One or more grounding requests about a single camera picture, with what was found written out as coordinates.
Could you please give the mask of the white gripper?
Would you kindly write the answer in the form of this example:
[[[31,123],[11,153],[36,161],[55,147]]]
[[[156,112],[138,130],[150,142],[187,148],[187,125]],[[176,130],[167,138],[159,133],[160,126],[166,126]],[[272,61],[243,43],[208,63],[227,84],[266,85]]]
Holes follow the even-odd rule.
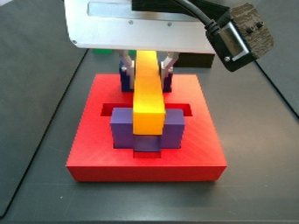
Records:
[[[202,22],[187,15],[134,11],[132,0],[64,0],[69,40],[79,48],[119,50],[135,88],[135,61],[128,50],[168,52],[160,63],[162,78],[179,53],[212,53]]]

